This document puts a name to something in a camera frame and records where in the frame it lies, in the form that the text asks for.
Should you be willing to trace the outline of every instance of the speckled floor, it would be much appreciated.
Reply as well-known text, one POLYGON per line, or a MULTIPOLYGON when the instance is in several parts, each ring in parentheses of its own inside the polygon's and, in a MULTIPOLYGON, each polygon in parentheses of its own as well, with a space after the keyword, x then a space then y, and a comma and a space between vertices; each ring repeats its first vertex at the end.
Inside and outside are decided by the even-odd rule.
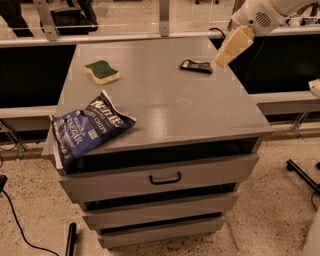
MULTIPOLYGON (((301 255, 315 209, 312 190, 286 161, 294 160, 320 182, 315 164, 320 161, 319 129, 303 131, 304 139, 291 132, 275 132, 265 138, 260 160, 250 178, 241 184, 240 197, 226 215, 222 229, 204 234, 113 249, 102 249, 96 233, 88 229, 81 210, 73 205, 58 183, 59 175, 40 157, 41 144, 28 144, 22 161, 16 151, 1 151, 1 174, 8 177, 10 195, 27 239, 34 245, 64 255, 68 228, 77 223, 76 256, 175 255, 175 256, 295 256, 301 255)), ((314 197, 319 206, 320 199, 314 197)), ((6 256, 50 255, 30 248, 22 239, 7 199, 0 198, 0 254, 6 256)))

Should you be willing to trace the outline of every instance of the table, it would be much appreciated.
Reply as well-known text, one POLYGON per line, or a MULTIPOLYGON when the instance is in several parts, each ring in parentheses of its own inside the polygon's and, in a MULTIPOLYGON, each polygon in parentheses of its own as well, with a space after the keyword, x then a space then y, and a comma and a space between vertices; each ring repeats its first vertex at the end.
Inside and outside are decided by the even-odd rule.
POLYGON ((212 60, 208 38, 77 45, 56 116, 84 109, 104 89, 136 125, 70 166, 55 164, 49 133, 43 156, 102 247, 215 232, 258 161, 272 129, 229 68, 212 60), (121 78, 97 85, 84 66, 104 59, 121 78), (211 75, 179 69, 211 62, 211 75))

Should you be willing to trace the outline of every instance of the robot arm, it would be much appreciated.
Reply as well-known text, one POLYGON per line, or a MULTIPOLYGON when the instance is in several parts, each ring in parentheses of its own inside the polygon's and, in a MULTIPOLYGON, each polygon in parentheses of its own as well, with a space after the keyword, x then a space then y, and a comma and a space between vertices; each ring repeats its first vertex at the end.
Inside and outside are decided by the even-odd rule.
POLYGON ((315 0, 247 0, 232 15, 232 20, 253 29, 254 33, 266 34, 281 26, 290 15, 311 5, 315 0))

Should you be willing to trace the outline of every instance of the blue chip bag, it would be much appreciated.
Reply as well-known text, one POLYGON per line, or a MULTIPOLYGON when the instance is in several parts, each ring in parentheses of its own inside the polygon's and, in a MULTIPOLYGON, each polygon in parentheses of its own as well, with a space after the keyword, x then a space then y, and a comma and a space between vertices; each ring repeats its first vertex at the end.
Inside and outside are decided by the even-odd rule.
POLYGON ((131 128, 136 119, 121 114, 103 90, 84 110, 52 118, 62 165, 71 163, 131 128))

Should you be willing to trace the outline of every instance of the drawer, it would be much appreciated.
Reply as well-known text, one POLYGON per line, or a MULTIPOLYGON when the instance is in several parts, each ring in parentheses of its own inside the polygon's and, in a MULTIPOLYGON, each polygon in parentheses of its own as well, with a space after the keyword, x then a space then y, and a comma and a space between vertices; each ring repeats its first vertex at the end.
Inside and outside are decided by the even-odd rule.
POLYGON ((98 241, 103 248, 114 248, 175 237, 212 233, 220 230, 222 225, 223 217, 205 218, 103 234, 99 235, 98 241))
POLYGON ((63 176, 74 203, 191 189, 246 180, 257 154, 63 176))
POLYGON ((91 230, 115 229, 142 223, 179 219, 231 210, 238 193, 167 200, 148 204, 115 207, 86 212, 83 216, 91 230))

